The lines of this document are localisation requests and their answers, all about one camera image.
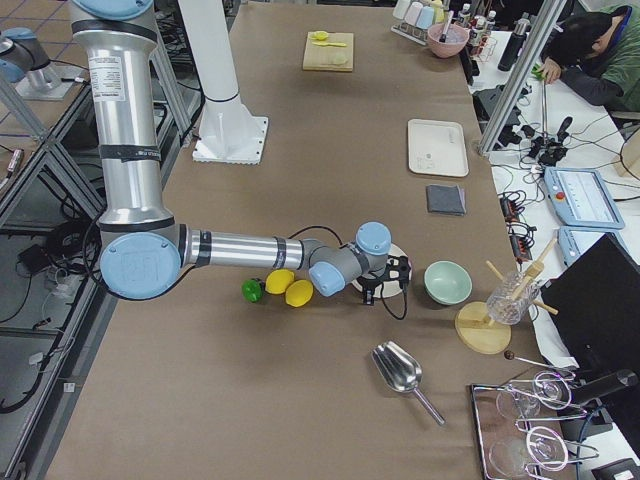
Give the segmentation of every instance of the white plate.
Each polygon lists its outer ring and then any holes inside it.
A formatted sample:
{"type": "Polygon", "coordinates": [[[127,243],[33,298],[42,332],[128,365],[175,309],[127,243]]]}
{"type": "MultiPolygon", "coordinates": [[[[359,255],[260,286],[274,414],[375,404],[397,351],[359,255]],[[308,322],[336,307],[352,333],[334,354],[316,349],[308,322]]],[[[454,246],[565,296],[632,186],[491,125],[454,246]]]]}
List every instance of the white plate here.
{"type": "Polygon", "coordinates": [[[469,173],[462,125],[409,120],[409,169],[414,173],[464,177],[469,173]]]}

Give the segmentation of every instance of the black hair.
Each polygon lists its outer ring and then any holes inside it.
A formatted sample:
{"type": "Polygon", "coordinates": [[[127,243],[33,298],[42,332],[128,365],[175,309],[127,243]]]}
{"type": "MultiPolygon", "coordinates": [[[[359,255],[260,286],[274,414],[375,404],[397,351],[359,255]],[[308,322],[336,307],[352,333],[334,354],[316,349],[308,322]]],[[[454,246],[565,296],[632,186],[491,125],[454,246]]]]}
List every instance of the black hair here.
{"type": "Polygon", "coordinates": [[[593,44],[611,28],[613,15],[588,12],[569,17],[551,40],[547,55],[562,66],[576,65],[593,53],[593,44]]]}

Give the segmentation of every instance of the power strip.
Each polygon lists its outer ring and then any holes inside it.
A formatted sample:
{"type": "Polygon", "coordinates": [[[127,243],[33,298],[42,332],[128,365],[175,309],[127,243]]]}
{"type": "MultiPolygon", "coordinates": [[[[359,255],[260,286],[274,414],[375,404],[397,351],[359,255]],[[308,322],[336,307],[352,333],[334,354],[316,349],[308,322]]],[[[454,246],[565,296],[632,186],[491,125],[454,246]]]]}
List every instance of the power strip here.
{"type": "Polygon", "coordinates": [[[531,250],[525,245],[524,240],[521,236],[512,233],[511,223],[519,223],[523,224],[520,219],[520,209],[516,205],[513,200],[509,200],[505,197],[500,197],[500,209],[502,210],[502,215],[504,216],[504,221],[507,226],[507,232],[509,235],[509,243],[511,245],[511,250],[513,252],[513,256],[515,257],[518,263],[528,262],[533,260],[531,256],[531,250]]]}

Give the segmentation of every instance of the lemon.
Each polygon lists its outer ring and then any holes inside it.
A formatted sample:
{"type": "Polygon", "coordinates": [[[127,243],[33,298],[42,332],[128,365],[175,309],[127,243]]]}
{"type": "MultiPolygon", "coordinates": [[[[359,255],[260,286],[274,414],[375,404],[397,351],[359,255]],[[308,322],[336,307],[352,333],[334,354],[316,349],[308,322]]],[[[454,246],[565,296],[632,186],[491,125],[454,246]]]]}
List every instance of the lemon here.
{"type": "Polygon", "coordinates": [[[267,276],[265,289],[273,295],[280,295],[293,283],[293,272],[291,270],[274,270],[267,276]]]}
{"type": "Polygon", "coordinates": [[[301,307],[311,300],[313,296],[313,284],[309,280],[298,280],[287,288],[284,299],[287,305],[301,307]]]}
{"type": "Polygon", "coordinates": [[[318,30],[317,32],[313,32],[311,34],[311,38],[314,40],[326,40],[327,38],[329,38],[329,32],[318,30]]]}

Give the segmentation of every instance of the label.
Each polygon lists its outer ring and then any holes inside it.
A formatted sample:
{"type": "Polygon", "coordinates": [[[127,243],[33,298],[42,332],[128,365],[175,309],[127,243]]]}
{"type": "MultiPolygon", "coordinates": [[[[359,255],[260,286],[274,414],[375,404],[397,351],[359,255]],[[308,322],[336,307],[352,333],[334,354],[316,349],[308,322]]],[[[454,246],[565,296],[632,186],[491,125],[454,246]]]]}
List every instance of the label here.
{"type": "Polygon", "coordinates": [[[613,478],[615,480],[633,480],[636,477],[629,470],[625,470],[624,472],[616,473],[613,478]]]}
{"type": "Polygon", "coordinates": [[[89,58],[94,102],[124,102],[124,78],[120,57],[89,58]]]}

